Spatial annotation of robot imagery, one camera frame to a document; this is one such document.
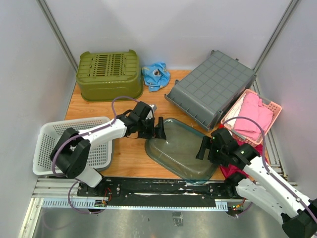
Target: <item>pink plastic basket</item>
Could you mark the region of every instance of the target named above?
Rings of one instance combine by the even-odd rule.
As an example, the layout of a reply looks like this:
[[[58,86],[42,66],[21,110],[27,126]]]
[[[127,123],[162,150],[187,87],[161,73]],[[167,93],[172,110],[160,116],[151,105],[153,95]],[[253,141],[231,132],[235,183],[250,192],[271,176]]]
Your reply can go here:
[[[242,99],[242,97],[244,95],[246,95],[247,93],[253,93],[253,94],[256,94],[256,92],[250,90],[250,89],[246,89],[243,94],[240,96],[240,98],[236,101],[236,103],[233,105],[233,107],[228,111],[228,113],[223,117],[223,119],[221,120],[221,124],[223,124],[223,122],[226,120],[226,119],[229,119],[229,118],[226,118],[228,116],[228,114],[230,113],[230,111],[236,106],[236,104],[239,102],[239,100]],[[278,117],[278,115],[280,114],[280,112],[282,111],[282,107],[279,105],[279,104],[276,104],[272,101],[269,101],[265,98],[262,98],[262,105],[268,109],[270,109],[272,112],[273,112],[273,119],[272,119],[272,122],[271,124],[269,125],[267,131],[265,131],[265,135],[268,133],[268,131],[270,130],[270,128],[272,127],[273,123],[275,122],[276,118]],[[260,135],[259,138],[254,141],[253,139],[251,138],[248,138],[247,136],[244,136],[244,135],[241,135],[240,133],[236,132],[230,125],[228,125],[227,123],[224,125],[225,128],[227,128],[228,130],[230,130],[233,134],[233,138],[235,138],[236,140],[239,140],[239,141],[242,141],[242,142],[246,142],[246,143],[249,143],[250,145],[252,145],[253,147],[259,145],[262,143],[263,141],[263,138],[262,136]]]

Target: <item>blue towel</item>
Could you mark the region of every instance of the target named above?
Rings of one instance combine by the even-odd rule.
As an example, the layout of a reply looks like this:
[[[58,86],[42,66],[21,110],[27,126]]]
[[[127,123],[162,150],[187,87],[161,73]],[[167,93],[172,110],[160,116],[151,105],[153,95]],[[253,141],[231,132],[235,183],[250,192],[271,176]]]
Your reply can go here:
[[[142,67],[142,74],[145,85],[149,87],[150,92],[156,92],[160,88],[168,85],[170,73],[166,70],[164,62],[157,62],[150,66]]]

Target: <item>basket handle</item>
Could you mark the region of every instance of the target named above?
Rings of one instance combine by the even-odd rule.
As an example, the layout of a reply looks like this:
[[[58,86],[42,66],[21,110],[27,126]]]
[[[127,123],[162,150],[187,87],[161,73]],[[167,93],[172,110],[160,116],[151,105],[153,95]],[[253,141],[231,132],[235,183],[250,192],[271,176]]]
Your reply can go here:
[[[246,140],[246,137],[244,135],[241,135],[240,133],[236,132],[234,129],[231,129],[230,131],[236,134],[237,136],[239,136],[241,139]]]

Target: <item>metal floor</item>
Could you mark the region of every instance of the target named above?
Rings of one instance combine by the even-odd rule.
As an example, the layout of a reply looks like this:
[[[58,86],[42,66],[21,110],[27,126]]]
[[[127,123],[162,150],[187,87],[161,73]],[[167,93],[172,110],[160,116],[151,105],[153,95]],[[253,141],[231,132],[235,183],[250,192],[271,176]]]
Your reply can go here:
[[[225,212],[105,210],[82,215],[68,208],[42,209],[33,238],[286,238],[282,227],[256,205],[239,219]]]

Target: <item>white plastic basket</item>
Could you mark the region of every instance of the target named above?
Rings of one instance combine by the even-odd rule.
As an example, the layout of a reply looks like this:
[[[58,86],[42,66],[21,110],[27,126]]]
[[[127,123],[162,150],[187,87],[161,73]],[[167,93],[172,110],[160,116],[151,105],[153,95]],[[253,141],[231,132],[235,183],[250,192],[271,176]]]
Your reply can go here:
[[[89,129],[110,121],[107,117],[84,118],[50,122],[42,126],[35,147],[33,172],[36,175],[52,175],[50,154],[63,132],[72,127],[75,130]],[[109,141],[89,152],[87,163],[98,171],[105,170],[112,160],[113,142]]]

